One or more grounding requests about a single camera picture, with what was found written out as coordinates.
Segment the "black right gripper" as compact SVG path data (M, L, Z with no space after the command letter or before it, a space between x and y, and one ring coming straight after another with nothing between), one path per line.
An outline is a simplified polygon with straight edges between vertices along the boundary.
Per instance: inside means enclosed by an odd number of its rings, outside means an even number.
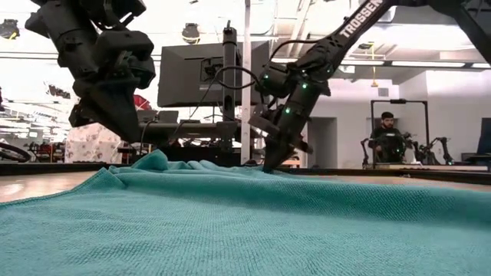
M271 173L284 161L290 158L295 149L305 153L313 153L302 136L306 123L321 94L331 95L328 82L325 81L299 81L288 99L280 108L279 115L274 120L278 129L265 140L265 157L262 171Z

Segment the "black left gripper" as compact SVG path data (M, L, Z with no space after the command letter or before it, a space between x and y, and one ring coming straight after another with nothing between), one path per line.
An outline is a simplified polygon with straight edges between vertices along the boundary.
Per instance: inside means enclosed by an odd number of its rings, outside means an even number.
M141 31L78 31L72 38L73 89L80 97L68 120L72 127L99 123L122 140L140 140L133 94L155 78L154 46Z

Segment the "teal microfibre towel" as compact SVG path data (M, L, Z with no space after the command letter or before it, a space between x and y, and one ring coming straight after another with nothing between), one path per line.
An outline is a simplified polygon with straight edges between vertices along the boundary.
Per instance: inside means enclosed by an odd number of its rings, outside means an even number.
M491 276L491 192L153 152L0 204L0 276Z

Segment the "floral patterned cloth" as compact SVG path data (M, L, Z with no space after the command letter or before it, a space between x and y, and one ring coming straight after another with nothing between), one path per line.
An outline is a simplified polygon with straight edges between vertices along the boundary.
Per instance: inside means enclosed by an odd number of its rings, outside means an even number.
M121 138L99 123L75 127L68 132L64 161L121 163L122 154L117 151L120 144Z

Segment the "grey doorway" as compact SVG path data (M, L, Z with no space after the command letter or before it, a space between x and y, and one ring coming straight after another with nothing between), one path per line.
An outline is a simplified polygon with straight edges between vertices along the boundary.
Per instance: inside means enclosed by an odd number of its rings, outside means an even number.
M314 150L307 157L308 168L338 168L338 123L336 118L312 118L308 123L308 144Z

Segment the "black monitor stand pole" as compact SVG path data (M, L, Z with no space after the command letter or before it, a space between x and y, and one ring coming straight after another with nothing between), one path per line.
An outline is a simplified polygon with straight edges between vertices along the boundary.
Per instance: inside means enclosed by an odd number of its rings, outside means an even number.
M235 122L235 93L232 89L236 85L236 73L233 69L227 69L227 67L236 65L236 43L237 34L236 29L231 26L231 21L228 20L226 26L223 29L223 67L222 82L225 86L222 89L223 102L222 102L222 118L227 121L226 127L230 130L236 126Z

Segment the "grey desktop device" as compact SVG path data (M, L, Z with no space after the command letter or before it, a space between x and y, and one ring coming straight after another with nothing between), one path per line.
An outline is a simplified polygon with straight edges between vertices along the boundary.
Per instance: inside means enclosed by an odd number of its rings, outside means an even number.
M178 116L177 110L161 110L157 114L157 121L159 123L176 123Z

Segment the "black computer monitor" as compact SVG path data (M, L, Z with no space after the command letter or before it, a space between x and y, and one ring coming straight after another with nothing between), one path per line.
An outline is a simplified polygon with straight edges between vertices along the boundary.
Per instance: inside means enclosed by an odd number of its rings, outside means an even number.
M210 107L221 104L223 46L215 44L165 46L160 55L158 107Z

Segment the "black desk platform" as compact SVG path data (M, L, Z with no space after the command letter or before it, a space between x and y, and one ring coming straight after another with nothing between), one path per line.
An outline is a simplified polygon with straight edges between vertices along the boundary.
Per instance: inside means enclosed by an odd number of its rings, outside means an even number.
M145 143L162 144L177 138L234 138L241 140L242 124L218 123L139 123Z

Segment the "person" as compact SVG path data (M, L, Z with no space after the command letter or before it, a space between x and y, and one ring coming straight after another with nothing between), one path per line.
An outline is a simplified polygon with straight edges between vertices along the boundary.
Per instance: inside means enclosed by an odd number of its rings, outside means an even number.
M368 147L373 150L376 163L402 163L406 151L403 134L394 126L394 115L384 111L381 123L369 138Z

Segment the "yellow hanging pendant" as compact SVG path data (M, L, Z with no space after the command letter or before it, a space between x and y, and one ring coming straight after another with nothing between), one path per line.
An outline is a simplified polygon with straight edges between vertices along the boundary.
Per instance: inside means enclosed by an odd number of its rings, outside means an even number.
M374 61L375 60L375 50L374 50L375 43L373 41L370 41L369 44L371 46L371 60ZM378 83L377 83L377 70L376 70L376 67L375 66L372 67L372 83L371 83L371 87L378 87Z

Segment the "dark background monitor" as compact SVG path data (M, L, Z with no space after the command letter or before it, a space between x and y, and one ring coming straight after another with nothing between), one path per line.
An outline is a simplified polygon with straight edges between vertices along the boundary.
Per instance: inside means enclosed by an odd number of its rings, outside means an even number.
M491 117L482 118L477 154L491 154Z

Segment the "black table edge rail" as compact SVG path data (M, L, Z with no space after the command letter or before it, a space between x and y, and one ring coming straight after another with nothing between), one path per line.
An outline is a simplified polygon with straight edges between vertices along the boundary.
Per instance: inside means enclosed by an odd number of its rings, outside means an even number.
M80 173L109 168L104 163L0 163L0 176L47 173ZM411 176L418 179L491 186L491 172L430 169L286 169L280 172L301 176Z

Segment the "white vertical post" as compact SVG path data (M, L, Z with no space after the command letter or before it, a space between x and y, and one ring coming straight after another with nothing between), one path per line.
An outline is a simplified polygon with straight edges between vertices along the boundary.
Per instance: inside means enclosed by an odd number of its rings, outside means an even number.
M245 1L244 13L244 32L242 43L242 66L245 69L251 69L251 36L250 36L250 10L251 0ZM250 159L250 125L249 119L251 115L251 87L242 89L242 127L241 127L241 164L246 163Z

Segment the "black metal frame stand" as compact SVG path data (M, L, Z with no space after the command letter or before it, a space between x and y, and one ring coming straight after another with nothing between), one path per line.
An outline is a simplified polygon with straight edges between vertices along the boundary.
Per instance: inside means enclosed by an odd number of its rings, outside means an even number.
M373 132L375 129L375 119L374 119L374 105L376 103L389 103L389 104L408 104L408 103L421 103L424 106L424 119L425 119L425 138L426 138L426 144L428 145L430 143L430 129L429 129L429 118L428 118L428 103L427 100L406 100L403 98L400 99L390 99L390 100L371 100L370 105L371 105L371 131ZM377 168L377 161L375 158L377 157L376 153L372 153L372 169Z

